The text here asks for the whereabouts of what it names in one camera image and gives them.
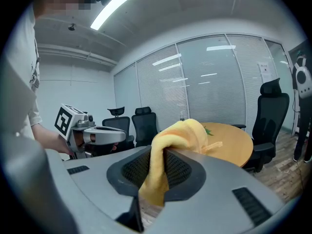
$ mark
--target towel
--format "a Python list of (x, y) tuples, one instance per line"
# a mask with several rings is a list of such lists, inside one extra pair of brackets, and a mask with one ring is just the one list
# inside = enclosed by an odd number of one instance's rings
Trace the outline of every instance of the towel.
[(149, 173), (139, 189), (140, 196), (153, 205), (163, 206), (164, 194), (169, 190), (163, 160), (163, 149), (168, 147), (201, 154), (207, 154), (212, 148), (208, 145), (206, 130), (194, 119), (178, 121), (157, 134), (152, 141)]

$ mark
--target wooden floor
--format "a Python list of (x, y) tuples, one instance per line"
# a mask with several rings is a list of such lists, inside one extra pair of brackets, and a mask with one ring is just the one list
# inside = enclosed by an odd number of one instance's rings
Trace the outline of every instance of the wooden floor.
[[(304, 163), (304, 151), (298, 162), (293, 161), (293, 151), (297, 143), (297, 136), (291, 136), (285, 131), (280, 131), (276, 141), (276, 157), (264, 165), (259, 173), (250, 172), (255, 178), (271, 188), (279, 197), (288, 202), (290, 199), (302, 194), (310, 171), (312, 162)], [(139, 199), (142, 222), (148, 228), (160, 213), (162, 207), (149, 205), (143, 198)]]

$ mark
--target white t-shirt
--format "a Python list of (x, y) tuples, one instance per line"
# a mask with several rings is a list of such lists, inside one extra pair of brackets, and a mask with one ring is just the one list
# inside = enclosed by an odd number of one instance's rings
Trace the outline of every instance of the white t-shirt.
[[(3, 52), (5, 58), (15, 72), (35, 93), (39, 87), (39, 56), (35, 40), (35, 15), (32, 5), (24, 12), (13, 30), (8, 44)], [(39, 114), (37, 101), (25, 119), (20, 133), (34, 138), (31, 126), (39, 124), (42, 119)]]

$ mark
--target black office chair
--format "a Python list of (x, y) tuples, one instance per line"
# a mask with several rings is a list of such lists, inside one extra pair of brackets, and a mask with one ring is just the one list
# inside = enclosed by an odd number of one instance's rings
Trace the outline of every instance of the black office chair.
[(125, 107), (116, 108), (116, 109), (108, 109), (111, 112), (111, 115), (115, 116), (115, 118), (109, 118), (102, 121), (102, 126), (105, 127), (114, 127), (126, 132), (126, 139), (117, 145), (117, 149), (115, 152), (121, 152), (125, 150), (129, 150), (134, 148), (134, 136), (129, 135), (129, 127), (130, 127), (130, 118), (129, 117), (119, 117), (125, 112)]
[(132, 122), (136, 129), (136, 147), (151, 145), (158, 133), (156, 114), (152, 113), (150, 107), (137, 108), (136, 114), (132, 116)]
[(253, 153), (244, 169), (254, 168), (256, 172), (260, 172), (263, 165), (275, 157), (276, 138), (289, 105), (289, 96), (282, 93), (279, 79), (263, 83), (260, 88), (258, 113), (253, 127)]

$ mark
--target table top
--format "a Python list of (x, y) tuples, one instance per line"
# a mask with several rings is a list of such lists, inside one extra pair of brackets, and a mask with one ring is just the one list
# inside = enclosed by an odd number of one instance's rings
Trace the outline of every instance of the table top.
[(208, 135), (208, 144), (213, 144), (218, 141), (223, 142), (222, 147), (212, 148), (208, 155), (231, 162), (242, 167), (247, 163), (252, 155), (254, 144), (250, 136), (243, 130), (222, 123), (202, 122), (207, 130), (210, 130)]

